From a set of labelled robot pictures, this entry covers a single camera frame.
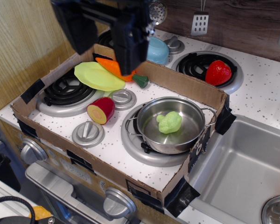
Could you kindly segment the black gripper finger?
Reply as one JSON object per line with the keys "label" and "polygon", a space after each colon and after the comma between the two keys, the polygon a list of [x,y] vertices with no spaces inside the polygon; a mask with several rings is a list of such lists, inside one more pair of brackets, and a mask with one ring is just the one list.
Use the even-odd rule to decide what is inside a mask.
{"label": "black gripper finger", "polygon": [[149,0],[128,0],[114,9],[111,25],[114,51],[121,74],[127,76],[146,61],[148,44],[154,32]]}
{"label": "black gripper finger", "polygon": [[51,5],[68,41],[79,55],[97,43],[97,26],[94,21],[83,16],[78,2],[74,0],[52,0]]}

